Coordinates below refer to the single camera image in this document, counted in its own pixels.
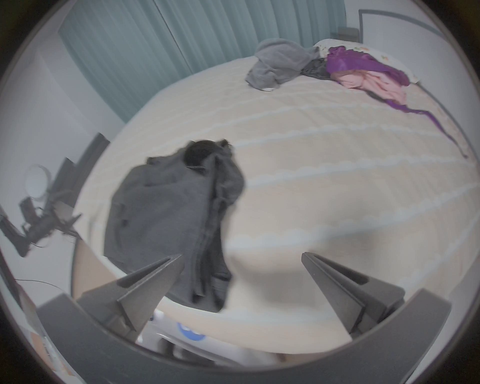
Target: bed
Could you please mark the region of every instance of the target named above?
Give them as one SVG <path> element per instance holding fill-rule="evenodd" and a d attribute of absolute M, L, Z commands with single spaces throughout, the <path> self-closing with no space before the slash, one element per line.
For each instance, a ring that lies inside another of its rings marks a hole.
<path fill-rule="evenodd" d="M 246 188 L 222 223 L 234 276 L 219 313 L 164 298 L 158 308 L 194 331 L 275 353 L 322 352 L 351 340 L 300 262 L 331 258 L 402 286 L 447 297 L 479 253 L 480 173 L 458 127 L 417 85 L 405 114 L 305 76 L 273 92 L 249 87 L 256 58 L 238 59 L 159 92 L 125 126 L 89 175 L 75 229 L 103 256 L 110 199 L 128 171 L 189 140 L 227 139 Z"/>

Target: floral pillow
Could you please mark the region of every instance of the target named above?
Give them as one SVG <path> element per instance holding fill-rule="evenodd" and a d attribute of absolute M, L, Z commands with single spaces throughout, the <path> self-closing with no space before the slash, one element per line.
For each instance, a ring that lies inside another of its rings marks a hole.
<path fill-rule="evenodd" d="M 328 55 L 328 50 L 331 47 L 339 46 L 344 46 L 346 49 L 353 49 L 355 51 L 368 53 L 372 57 L 377 59 L 380 63 L 389 65 L 390 67 L 403 71 L 405 75 L 407 75 L 411 83 L 415 84 L 419 81 L 419 79 L 409 68 L 407 68 L 405 64 L 387 53 L 381 52 L 375 48 L 370 48 L 362 43 L 336 39 L 324 39 L 320 40 L 317 44 L 315 44 L 315 46 L 319 48 L 320 57 L 326 57 Z"/>

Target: curtain fold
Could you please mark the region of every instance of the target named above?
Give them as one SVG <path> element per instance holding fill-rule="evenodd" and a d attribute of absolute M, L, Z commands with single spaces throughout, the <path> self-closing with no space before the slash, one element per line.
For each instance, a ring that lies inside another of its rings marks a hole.
<path fill-rule="evenodd" d="M 343 0 L 78 0 L 59 34 L 128 121 L 162 88 L 282 37 L 310 47 L 345 26 Z"/>

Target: pink garment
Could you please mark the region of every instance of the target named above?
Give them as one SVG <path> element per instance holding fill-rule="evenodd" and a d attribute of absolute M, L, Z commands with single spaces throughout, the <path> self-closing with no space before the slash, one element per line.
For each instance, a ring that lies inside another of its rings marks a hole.
<path fill-rule="evenodd" d="M 331 78 L 346 88 L 358 88 L 371 91 L 384 100 L 393 100 L 397 104 L 407 103 L 407 94 L 402 86 L 382 72 L 351 70 L 331 74 Z"/>

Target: blue logo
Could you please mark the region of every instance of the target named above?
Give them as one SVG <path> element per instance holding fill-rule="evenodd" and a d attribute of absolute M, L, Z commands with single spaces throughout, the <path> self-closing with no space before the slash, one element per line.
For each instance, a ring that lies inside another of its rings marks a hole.
<path fill-rule="evenodd" d="M 199 333 L 196 333 L 195 331 L 192 331 L 190 328 L 187 328 L 186 326 L 184 326 L 180 323 L 177 323 L 177 325 L 179 327 L 180 332 L 182 332 L 182 334 L 187 339 L 190 339 L 190 340 L 193 340 L 193 341 L 200 341 L 200 340 L 203 340 L 206 337 L 205 335 L 201 335 Z"/>

